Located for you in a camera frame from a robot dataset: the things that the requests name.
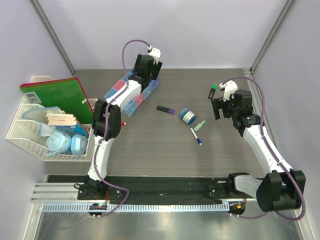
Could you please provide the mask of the purple black highlighter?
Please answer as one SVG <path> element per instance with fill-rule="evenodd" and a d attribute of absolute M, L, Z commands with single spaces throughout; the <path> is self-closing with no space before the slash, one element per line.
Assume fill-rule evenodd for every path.
<path fill-rule="evenodd" d="M 172 109 L 172 108 L 168 108 L 168 107 L 164 107 L 164 106 L 157 106 L 156 107 L 157 110 L 161 111 L 161 112 L 165 112 L 165 113 L 169 113 L 169 114 L 172 114 L 174 115 L 175 114 L 175 110 Z"/>

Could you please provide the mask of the blue white marker pen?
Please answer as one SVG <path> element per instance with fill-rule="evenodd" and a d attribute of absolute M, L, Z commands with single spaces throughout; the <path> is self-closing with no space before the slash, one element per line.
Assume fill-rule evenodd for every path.
<path fill-rule="evenodd" d="M 196 141 L 197 141 L 198 145 L 199 145 L 199 146 L 201 146 L 201 145 L 202 145 L 202 142 L 201 142 L 201 140 L 199 139 L 199 137 L 197 136 L 197 134 L 196 134 L 195 130 L 194 130 L 192 127 L 190 128 L 190 130 L 191 130 L 191 132 L 192 132 L 193 136 L 195 137 L 195 139 L 196 139 Z"/>

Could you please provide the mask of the light green correction tape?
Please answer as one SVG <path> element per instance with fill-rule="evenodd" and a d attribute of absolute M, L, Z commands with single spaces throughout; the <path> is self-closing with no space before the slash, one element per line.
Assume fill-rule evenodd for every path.
<path fill-rule="evenodd" d="M 206 120 L 202 120 L 200 123 L 198 123 L 193 129 L 195 132 L 199 131 L 206 123 Z"/>

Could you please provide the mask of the blue slime jar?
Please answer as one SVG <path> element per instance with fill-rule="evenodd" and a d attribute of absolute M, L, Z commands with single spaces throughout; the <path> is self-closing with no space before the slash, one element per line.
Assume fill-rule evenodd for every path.
<path fill-rule="evenodd" d="M 189 108 L 184 108 L 180 112 L 179 118 L 189 126 L 196 120 L 197 116 Z"/>

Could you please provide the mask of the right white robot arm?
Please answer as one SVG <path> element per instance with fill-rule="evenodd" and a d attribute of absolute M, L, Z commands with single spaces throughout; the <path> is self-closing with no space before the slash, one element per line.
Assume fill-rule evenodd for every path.
<path fill-rule="evenodd" d="M 261 117 L 254 114 L 251 92 L 233 90 L 228 97 L 219 98 L 215 98 L 214 93 L 215 90 L 211 90 L 208 97 L 215 119 L 220 116 L 232 119 L 234 128 L 251 147 L 265 175 L 259 180 L 248 173 L 231 173 L 226 193 L 233 198 L 242 193 L 255 198 L 265 213 L 304 209 L 306 177 L 301 170 L 294 170 L 271 142 Z"/>

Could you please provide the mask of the green folder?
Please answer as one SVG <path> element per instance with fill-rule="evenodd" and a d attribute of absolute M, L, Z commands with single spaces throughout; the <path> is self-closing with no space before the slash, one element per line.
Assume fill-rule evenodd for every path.
<path fill-rule="evenodd" d="M 20 89 L 33 104 L 59 107 L 65 113 L 73 114 L 83 125 L 92 123 L 93 110 L 77 77 L 25 83 Z"/>

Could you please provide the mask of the light blue end bin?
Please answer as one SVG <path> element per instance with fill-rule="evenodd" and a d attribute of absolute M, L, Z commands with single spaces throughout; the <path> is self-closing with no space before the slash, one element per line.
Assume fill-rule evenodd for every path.
<path fill-rule="evenodd" d="M 115 97 L 117 92 L 117 90 L 111 88 L 104 96 L 104 99 L 106 100 L 108 98 Z M 127 117 L 130 117 L 136 109 L 136 101 L 134 99 L 131 99 L 124 107 L 121 108 L 121 113 L 126 115 Z"/>

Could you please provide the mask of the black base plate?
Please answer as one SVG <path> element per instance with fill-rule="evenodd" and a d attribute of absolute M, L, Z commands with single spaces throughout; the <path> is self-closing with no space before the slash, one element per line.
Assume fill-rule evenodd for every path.
<path fill-rule="evenodd" d="M 78 200 L 109 200 L 126 205 L 209 205 L 224 199 L 244 199 L 226 177 L 107 176 L 110 185 L 93 183 L 83 175 L 50 175 L 49 183 L 70 183 Z"/>

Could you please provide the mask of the pink plastic bin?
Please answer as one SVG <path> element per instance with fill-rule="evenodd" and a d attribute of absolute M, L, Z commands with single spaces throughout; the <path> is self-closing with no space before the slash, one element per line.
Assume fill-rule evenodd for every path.
<path fill-rule="evenodd" d="M 142 85 L 135 80 L 119 80 L 107 93 L 107 100 L 115 99 L 111 104 L 123 109 L 131 100 L 140 95 Z"/>

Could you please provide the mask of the blue plastic bin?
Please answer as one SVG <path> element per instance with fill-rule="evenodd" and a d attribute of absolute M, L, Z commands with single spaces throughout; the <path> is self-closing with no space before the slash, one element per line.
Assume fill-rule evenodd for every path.
<path fill-rule="evenodd" d="M 121 80 L 123 81 L 123 82 L 127 82 L 127 79 L 126 79 L 126 77 L 125 76 L 123 76 L 122 78 L 121 78 Z M 148 87 L 146 87 L 144 90 L 143 90 L 143 95 L 144 95 L 144 99 L 146 99 L 150 94 L 151 94 L 151 87 L 150 86 L 148 86 Z"/>

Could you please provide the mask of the green black highlighter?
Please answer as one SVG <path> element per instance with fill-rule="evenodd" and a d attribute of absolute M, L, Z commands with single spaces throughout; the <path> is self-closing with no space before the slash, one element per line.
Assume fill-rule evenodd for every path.
<path fill-rule="evenodd" d="M 215 92 L 216 92 L 216 89 L 217 89 L 217 85 L 216 84 L 213 84 L 210 88 L 210 91 L 209 91 L 209 95 L 208 95 L 208 99 L 213 99 L 214 95 L 215 95 Z"/>

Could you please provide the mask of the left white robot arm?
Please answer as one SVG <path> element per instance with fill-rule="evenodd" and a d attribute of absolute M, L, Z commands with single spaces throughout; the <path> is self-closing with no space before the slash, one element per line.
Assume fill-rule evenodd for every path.
<path fill-rule="evenodd" d="M 91 128 L 94 134 L 94 153 L 84 183 L 74 184 L 78 200 L 100 200 L 107 193 L 107 165 L 112 144 L 121 131 L 122 111 L 129 103 L 141 103 L 147 91 L 151 91 L 162 67 L 161 51 L 152 48 L 148 54 L 137 56 L 130 75 L 124 77 L 124 85 L 105 100 L 97 100 Z"/>

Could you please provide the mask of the wooden blocks stack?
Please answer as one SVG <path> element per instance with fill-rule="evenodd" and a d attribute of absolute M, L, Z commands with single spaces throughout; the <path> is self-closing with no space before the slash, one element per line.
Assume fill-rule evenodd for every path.
<path fill-rule="evenodd" d="M 47 113 L 46 119 L 50 126 L 73 126 L 78 122 L 73 114 L 66 113 Z"/>

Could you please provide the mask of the purple plastic bin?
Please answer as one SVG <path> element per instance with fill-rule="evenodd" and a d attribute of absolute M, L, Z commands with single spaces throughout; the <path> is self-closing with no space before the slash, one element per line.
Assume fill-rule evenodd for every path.
<path fill-rule="evenodd" d="M 136 77 L 134 76 L 134 69 L 132 68 L 128 73 L 128 79 L 129 80 L 134 80 L 136 79 Z M 151 88 L 151 91 L 153 91 L 159 84 L 159 78 L 157 78 L 156 80 L 151 80 L 149 82 L 149 87 Z"/>

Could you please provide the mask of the white mesh desk organizer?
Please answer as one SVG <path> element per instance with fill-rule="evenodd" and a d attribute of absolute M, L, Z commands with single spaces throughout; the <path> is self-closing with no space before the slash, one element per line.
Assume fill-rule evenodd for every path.
<path fill-rule="evenodd" d="M 93 109 L 95 101 L 88 99 L 88 102 Z M 7 133 L 6 139 L 36 158 L 45 162 L 65 162 L 65 161 L 88 161 L 92 155 L 90 143 L 92 141 L 91 123 L 81 124 L 89 133 L 86 152 L 83 155 L 72 155 L 58 153 L 53 156 L 47 156 L 48 148 L 44 146 L 45 138 L 38 135 L 40 124 L 34 120 L 27 120 L 22 118 L 22 114 L 33 108 L 44 107 L 40 104 L 31 103 L 24 94 L 23 100 L 18 108 L 14 120 Z"/>

